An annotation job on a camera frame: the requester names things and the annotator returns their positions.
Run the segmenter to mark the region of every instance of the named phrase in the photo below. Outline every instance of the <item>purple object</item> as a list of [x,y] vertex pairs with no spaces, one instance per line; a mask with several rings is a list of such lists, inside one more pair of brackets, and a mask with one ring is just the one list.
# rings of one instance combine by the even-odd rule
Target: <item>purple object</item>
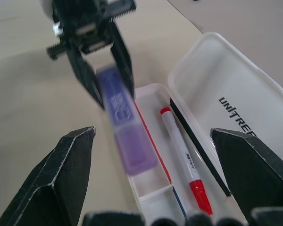
[[154,168],[156,154],[117,67],[99,70],[97,76],[126,173],[134,176]]

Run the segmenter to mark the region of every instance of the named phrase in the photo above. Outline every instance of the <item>black robotic claw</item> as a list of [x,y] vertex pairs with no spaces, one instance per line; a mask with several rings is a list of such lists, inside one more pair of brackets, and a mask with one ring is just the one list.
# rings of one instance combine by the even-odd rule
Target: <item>black robotic claw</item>
[[134,0],[119,0],[107,4],[105,0],[53,0],[53,21],[58,45],[47,48],[51,59],[67,53],[77,79],[102,107],[100,87],[92,67],[81,53],[89,54],[112,45],[124,84],[134,98],[134,81],[129,53],[115,23],[115,18],[136,9]]

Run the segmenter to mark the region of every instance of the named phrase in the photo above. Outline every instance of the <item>beige table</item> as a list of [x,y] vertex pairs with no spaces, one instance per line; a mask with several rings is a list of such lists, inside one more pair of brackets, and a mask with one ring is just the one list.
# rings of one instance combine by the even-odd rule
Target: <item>beige table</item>
[[[130,51],[136,87],[166,85],[170,70],[201,33],[166,0],[140,0],[118,20]],[[0,215],[32,168],[68,132],[95,126],[90,180],[82,215],[92,210],[137,211],[109,133],[105,113],[75,79],[67,57],[52,62],[56,39],[39,2],[0,1]],[[88,56],[98,68],[109,51]]]

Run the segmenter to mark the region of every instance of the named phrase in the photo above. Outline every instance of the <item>red marker cap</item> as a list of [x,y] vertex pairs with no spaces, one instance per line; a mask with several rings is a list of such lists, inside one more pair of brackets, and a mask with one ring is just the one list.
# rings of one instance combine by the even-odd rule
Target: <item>red marker cap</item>
[[207,212],[209,215],[213,214],[211,205],[209,204],[206,191],[201,180],[195,180],[189,183],[189,186],[196,198],[198,206],[201,210]]
[[164,107],[163,109],[160,110],[160,114],[163,114],[165,112],[170,112],[170,108],[169,107]]

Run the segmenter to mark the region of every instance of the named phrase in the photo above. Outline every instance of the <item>white marker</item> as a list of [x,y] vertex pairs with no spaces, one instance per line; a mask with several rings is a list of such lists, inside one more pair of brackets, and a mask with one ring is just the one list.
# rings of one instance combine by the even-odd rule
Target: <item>white marker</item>
[[165,107],[161,109],[160,113],[162,115],[162,119],[165,123],[166,129],[175,146],[181,165],[183,166],[184,174],[196,198],[199,208],[207,212],[208,214],[213,214],[199,173],[195,168],[192,157],[189,153],[187,146],[185,145],[183,137],[180,133],[180,130],[176,124],[175,118],[172,115],[170,108]]

